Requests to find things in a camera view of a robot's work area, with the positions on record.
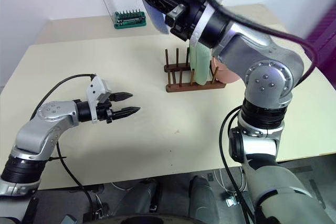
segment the wooden peg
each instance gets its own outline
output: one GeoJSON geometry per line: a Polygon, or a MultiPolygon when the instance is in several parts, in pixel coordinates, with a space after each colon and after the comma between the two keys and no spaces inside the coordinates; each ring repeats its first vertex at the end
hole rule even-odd
{"type": "Polygon", "coordinates": [[[215,73],[214,73],[214,75],[212,76],[211,84],[214,84],[214,82],[215,82],[215,80],[216,80],[217,72],[218,72],[218,67],[216,67],[215,73]]]}
{"type": "Polygon", "coordinates": [[[166,65],[168,67],[168,65],[169,65],[169,62],[168,62],[168,49],[166,49],[165,52],[166,52],[166,65]]]}
{"type": "Polygon", "coordinates": [[[170,82],[170,70],[168,70],[167,73],[168,73],[168,87],[170,87],[172,85],[170,82]]]}
{"type": "Polygon", "coordinates": [[[179,83],[180,87],[182,87],[182,73],[183,73],[183,70],[181,69],[180,70],[180,83],[179,83]]]}
{"type": "Polygon", "coordinates": [[[179,53],[178,53],[178,48],[177,48],[177,49],[176,49],[176,67],[177,67],[177,68],[179,67],[179,63],[178,63],[178,62],[179,62],[179,61],[178,61],[178,60],[179,60],[179,59],[178,59],[179,57],[178,57],[178,56],[179,56],[179,53]]]}
{"type": "Polygon", "coordinates": [[[176,84],[176,76],[175,76],[175,71],[172,72],[173,75],[173,83],[176,84]]]}
{"type": "Polygon", "coordinates": [[[189,61],[189,47],[187,47],[187,58],[185,61],[185,65],[188,66],[188,61],[189,61]]]}
{"type": "Polygon", "coordinates": [[[193,69],[192,71],[191,71],[191,77],[190,77],[190,86],[193,84],[193,82],[194,82],[194,72],[195,72],[195,69],[193,69]]]}

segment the white cable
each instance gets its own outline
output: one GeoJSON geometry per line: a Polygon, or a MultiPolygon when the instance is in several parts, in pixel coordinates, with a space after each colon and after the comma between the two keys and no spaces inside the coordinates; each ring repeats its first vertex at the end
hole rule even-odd
{"type": "Polygon", "coordinates": [[[117,186],[115,183],[111,182],[112,186],[114,186],[116,189],[122,190],[122,191],[129,191],[131,189],[133,189],[134,186],[130,187],[130,188],[122,188],[117,186]]]}
{"type": "Polygon", "coordinates": [[[216,180],[217,180],[217,182],[218,182],[218,184],[221,186],[221,188],[222,189],[224,189],[225,190],[225,187],[219,182],[219,180],[218,180],[218,178],[217,178],[217,175],[216,175],[216,171],[215,171],[215,169],[213,169],[213,172],[214,172],[214,175],[215,175],[215,178],[216,178],[216,180]]]}
{"type": "MultiPolygon", "coordinates": [[[[244,180],[244,174],[243,174],[242,167],[240,166],[239,168],[240,168],[240,174],[241,174],[241,185],[240,185],[239,191],[244,191],[245,188],[246,188],[246,186],[247,186],[247,183],[246,182],[244,183],[245,180],[244,180]]],[[[227,193],[235,193],[236,192],[236,191],[231,191],[231,190],[227,189],[224,186],[223,176],[222,176],[222,170],[221,169],[219,169],[219,174],[221,176],[222,183],[219,182],[219,180],[218,180],[218,178],[216,176],[216,171],[214,169],[213,169],[213,172],[214,172],[215,178],[216,178],[217,182],[219,183],[219,185],[221,186],[221,188],[223,188],[227,193]]]]}

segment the purple fabric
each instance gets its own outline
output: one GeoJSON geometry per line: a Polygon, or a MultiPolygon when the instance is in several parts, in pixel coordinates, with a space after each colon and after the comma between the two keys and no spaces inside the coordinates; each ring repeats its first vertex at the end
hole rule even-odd
{"type": "Polygon", "coordinates": [[[307,38],[317,48],[319,69],[336,89],[336,3],[307,38]]]}

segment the light blue object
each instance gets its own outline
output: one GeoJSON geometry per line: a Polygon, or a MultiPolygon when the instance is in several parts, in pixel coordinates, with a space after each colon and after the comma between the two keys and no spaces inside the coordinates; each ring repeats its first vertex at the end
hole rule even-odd
{"type": "Polygon", "coordinates": [[[211,54],[210,49],[201,43],[189,44],[190,69],[194,69],[194,81],[204,85],[208,79],[211,54]]]}
{"type": "Polygon", "coordinates": [[[169,30],[164,22],[164,14],[154,7],[150,6],[145,0],[142,0],[142,2],[156,29],[163,34],[168,34],[169,30]]]}
{"type": "Polygon", "coordinates": [[[78,223],[78,220],[75,219],[75,217],[71,215],[65,215],[64,219],[61,222],[61,224],[77,224],[77,223],[78,223]]]}

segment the wooden drying rack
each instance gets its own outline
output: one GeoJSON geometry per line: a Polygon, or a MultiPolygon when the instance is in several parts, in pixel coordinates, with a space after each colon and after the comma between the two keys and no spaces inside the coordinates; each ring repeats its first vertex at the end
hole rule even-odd
{"type": "Polygon", "coordinates": [[[212,75],[212,80],[207,81],[204,85],[199,85],[194,82],[194,72],[195,69],[191,70],[191,77],[190,82],[182,83],[182,73],[183,71],[190,71],[190,63],[189,63],[189,47],[187,48],[187,54],[186,54],[186,61],[185,63],[179,63],[179,53],[178,48],[176,49],[176,63],[175,64],[169,64],[168,61],[168,50],[165,50],[166,54],[166,65],[164,66],[164,71],[168,74],[168,84],[166,85],[166,91],[168,93],[170,92],[183,92],[183,91],[195,91],[195,90],[208,90],[208,89],[222,89],[225,87],[225,83],[221,83],[220,81],[216,80],[216,75],[218,72],[218,67],[216,67],[215,73],[213,73],[211,69],[211,62],[209,64],[209,68],[212,75]],[[175,72],[180,73],[180,81],[179,83],[176,83],[176,76],[175,72]]]}

